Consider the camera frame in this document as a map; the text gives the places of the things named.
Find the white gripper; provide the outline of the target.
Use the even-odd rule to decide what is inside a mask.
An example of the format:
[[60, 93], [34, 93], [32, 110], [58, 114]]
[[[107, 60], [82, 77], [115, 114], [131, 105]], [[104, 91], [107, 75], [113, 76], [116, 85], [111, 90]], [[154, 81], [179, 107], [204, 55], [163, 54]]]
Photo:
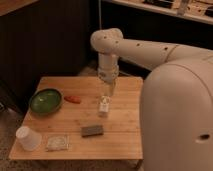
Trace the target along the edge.
[[119, 75], [119, 67], [113, 69], [98, 69], [98, 77], [102, 81], [102, 93], [104, 96], [111, 97], [114, 94], [116, 79]]

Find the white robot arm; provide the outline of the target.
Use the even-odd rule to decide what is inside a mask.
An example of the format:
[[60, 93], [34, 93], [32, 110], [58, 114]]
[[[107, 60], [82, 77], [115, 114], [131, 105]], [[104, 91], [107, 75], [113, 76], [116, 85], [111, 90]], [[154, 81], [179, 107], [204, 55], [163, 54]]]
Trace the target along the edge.
[[110, 84], [122, 57], [150, 71], [139, 102], [144, 171], [213, 171], [213, 50], [98, 30], [91, 46]]

